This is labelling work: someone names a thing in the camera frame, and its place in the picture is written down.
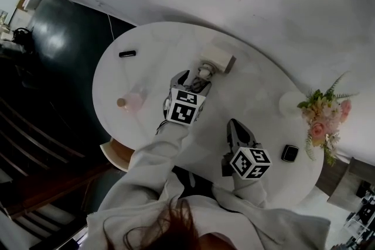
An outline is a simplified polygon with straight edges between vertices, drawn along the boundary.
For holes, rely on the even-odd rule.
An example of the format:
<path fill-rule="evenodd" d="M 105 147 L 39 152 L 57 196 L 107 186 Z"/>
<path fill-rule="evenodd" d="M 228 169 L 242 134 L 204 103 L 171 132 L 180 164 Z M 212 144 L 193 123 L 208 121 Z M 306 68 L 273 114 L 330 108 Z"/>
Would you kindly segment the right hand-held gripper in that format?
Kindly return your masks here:
<path fill-rule="evenodd" d="M 259 180 L 272 166 L 270 155 L 254 134 L 240 121 L 232 118 L 226 126 L 230 152 L 221 160 L 221 175 L 238 175 L 242 180 Z"/>

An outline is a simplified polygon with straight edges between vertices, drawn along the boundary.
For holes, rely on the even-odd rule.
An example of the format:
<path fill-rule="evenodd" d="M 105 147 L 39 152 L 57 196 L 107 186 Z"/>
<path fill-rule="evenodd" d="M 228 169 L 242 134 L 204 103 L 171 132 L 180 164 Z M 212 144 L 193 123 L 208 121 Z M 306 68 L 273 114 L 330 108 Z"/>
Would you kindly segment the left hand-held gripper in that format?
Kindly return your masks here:
<path fill-rule="evenodd" d="M 189 70 L 181 71 L 171 79 L 171 89 L 163 103 L 163 114 L 167 121 L 191 126 L 197 121 L 212 87 L 207 81 L 198 94 L 185 90 Z"/>

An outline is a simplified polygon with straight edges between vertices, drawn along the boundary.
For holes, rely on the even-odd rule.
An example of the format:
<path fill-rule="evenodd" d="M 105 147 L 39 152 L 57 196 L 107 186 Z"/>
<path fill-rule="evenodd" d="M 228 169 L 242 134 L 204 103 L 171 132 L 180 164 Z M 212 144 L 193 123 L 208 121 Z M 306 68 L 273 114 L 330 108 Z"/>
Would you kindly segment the white rectangular box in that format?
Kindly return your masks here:
<path fill-rule="evenodd" d="M 235 62 L 236 58 L 229 52 L 217 46 L 208 46 L 200 54 L 195 76 L 186 85 L 187 90 L 200 93 L 216 74 L 228 74 Z"/>

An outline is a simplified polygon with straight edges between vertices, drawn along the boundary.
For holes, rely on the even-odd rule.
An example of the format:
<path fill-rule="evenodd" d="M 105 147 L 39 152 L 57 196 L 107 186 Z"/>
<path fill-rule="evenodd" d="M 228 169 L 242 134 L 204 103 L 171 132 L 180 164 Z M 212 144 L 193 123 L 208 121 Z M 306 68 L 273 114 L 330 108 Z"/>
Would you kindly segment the large white wooden drawer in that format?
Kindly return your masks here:
<path fill-rule="evenodd" d="M 124 146 L 119 141 L 111 138 L 109 142 L 100 145 L 104 156 L 119 170 L 128 172 L 129 163 L 134 150 Z"/>

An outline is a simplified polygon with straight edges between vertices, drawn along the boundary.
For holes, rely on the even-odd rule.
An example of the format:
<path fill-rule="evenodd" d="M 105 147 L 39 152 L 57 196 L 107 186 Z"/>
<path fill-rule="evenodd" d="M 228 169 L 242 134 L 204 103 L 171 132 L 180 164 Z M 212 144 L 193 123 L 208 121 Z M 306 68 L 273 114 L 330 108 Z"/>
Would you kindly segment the person's right forearm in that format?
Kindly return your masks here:
<path fill-rule="evenodd" d="M 230 191 L 214 184 L 213 195 L 227 209 L 246 207 L 266 208 L 267 193 L 261 180 L 244 180 L 237 173 L 232 175 L 234 188 Z"/>

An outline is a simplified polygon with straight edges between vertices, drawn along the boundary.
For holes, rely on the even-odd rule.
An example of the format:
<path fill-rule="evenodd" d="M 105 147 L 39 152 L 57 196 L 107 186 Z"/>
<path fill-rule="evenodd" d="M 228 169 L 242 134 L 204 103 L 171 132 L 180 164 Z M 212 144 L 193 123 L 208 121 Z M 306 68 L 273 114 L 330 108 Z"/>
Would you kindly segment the person's left forearm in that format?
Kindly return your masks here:
<path fill-rule="evenodd" d="M 187 126 L 163 122 L 152 142 L 133 153 L 128 173 L 109 190 L 99 210 L 141 206 L 158 200 L 188 134 Z"/>

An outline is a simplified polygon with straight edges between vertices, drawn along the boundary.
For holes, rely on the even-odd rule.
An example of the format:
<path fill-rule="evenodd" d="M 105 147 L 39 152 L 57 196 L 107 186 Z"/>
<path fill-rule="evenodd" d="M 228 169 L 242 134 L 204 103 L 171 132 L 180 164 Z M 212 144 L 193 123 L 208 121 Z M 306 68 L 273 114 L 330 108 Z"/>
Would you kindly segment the small black square box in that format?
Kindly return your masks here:
<path fill-rule="evenodd" d="M 285 145 L 281 155 L 281 160 L 285 162 L 294 162 L 299 152 L 299 148 L 294 145 Z"/>

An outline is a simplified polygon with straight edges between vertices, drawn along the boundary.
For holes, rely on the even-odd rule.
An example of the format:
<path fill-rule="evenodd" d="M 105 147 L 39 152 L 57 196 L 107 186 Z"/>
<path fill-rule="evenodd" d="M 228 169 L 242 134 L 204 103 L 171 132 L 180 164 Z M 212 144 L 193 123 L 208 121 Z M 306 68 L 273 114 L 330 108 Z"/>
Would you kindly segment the white vase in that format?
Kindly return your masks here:
<path fill-rule="evenodd" d="M 306 100 L 306 95 L 299 91 L 289 91 L 279 99 L 279 111 L 286 118 L 301 117 L 300 102 Z"/>

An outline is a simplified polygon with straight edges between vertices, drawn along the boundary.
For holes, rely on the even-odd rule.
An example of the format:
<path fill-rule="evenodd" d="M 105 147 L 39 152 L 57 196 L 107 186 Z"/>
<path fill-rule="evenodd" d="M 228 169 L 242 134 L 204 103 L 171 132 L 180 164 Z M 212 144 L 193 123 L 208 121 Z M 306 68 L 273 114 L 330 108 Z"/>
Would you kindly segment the pink perfume bottle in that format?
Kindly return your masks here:
<path fill-rule="evenodd" d="M 147 95 L 147 89 L 133 88 L 129 93 L 117 99 L 117 107 L 122 108 L 127 112 L 137 112 L 142 108 Z"/>

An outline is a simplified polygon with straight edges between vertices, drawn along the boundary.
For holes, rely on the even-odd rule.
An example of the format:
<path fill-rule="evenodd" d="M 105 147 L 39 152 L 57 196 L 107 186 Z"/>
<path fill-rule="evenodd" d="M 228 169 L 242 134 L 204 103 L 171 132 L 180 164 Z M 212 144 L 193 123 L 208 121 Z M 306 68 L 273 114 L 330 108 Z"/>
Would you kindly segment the person's legs in black trousers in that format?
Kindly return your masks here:
<path fill-rule="evenodd" d="M 179 198 L 203 196 L 213 200 L 216 199 L 212 192 L 213 183 L 211 181 L 177 166 L 172 169 L 172 172 L 176 174 L 178 180 L 184 186 L 183 193 Z"/>

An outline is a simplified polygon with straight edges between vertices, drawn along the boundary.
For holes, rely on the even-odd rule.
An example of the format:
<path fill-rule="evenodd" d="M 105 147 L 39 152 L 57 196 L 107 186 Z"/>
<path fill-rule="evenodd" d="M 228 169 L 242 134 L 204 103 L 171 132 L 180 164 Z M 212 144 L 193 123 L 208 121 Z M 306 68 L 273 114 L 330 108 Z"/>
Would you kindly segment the person's white jacket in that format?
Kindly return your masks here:
<path fill-rule="evenodd" d="M 180 187 L 166 188 L 160 198 L 142 189 L 130 194 L 110 191 L 98 211 L 88 216 L 88 237 L 84 250 L 125 248 L 141 243 L 141 234 L 151 226 L 167 202 L 181 195 Z M 330 221 L 300 215 L 285 209 L 263 209 L 224 191 L 214 197 L 188 196 L 194 225 L 200 236 L 214 234 L 236 250 L 325 250 Z"/>

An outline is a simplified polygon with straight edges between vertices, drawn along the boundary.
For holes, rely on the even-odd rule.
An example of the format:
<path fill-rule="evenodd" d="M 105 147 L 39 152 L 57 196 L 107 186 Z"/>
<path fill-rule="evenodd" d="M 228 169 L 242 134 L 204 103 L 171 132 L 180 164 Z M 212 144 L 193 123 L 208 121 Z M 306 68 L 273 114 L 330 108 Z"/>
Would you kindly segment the pink flower bouquet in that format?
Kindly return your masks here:
<path fill-rule="evenodd" d="M 337 147 L 340 141 L 340 126 L 346 122 L 352 110 L 350 93 L 335 93 L 336 86 L 346 74 L 341 74 L 323 93 L 317 89 L 306 96 L 297 108 L 308 125 L 305 152 L 310 160 L 315 160 L 313 149 L 322 150 L 329 166 L 336 163 Z"/>

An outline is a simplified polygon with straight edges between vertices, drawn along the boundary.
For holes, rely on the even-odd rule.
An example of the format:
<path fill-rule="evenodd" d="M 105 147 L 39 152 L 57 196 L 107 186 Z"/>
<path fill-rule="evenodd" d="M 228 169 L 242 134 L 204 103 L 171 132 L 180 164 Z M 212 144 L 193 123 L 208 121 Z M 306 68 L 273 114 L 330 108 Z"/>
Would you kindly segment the grey wooden panel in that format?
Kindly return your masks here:
<path fill-rule="evenodd" d="M 349 163 L 325 162 L 315 186 L 329 197 L 329 204 L 354 212 L 362 201 L 357 191 L 364 182 L 375 187 L 375 166 L 351 158 Z"/>

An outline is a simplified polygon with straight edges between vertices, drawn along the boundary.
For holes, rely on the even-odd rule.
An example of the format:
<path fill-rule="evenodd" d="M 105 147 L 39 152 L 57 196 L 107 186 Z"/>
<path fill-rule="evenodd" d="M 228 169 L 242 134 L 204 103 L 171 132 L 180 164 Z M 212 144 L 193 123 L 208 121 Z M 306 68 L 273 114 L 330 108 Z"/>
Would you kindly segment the black bag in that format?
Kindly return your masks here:
<path fill-rule="evenodd" d="M 35 44 L 32 37 L 32 32 L 27 28 L 17 28 L 13 31 L 12 41 L 23 46 L 27 53 L 35 52 Z"/>

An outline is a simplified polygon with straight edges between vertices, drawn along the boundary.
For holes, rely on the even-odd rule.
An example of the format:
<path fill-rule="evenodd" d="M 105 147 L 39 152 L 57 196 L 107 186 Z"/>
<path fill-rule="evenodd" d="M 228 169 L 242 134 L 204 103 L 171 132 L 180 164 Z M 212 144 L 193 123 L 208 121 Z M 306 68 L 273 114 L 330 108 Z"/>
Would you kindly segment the brown wooden bed frame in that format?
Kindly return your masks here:
<path fill-rule="evenodd" d="M 0 61 L 0 211 L 32 248 L 61 241 L 86 225 L 91 188 L 110 164 L 83 143 L 21 68 Z"/>

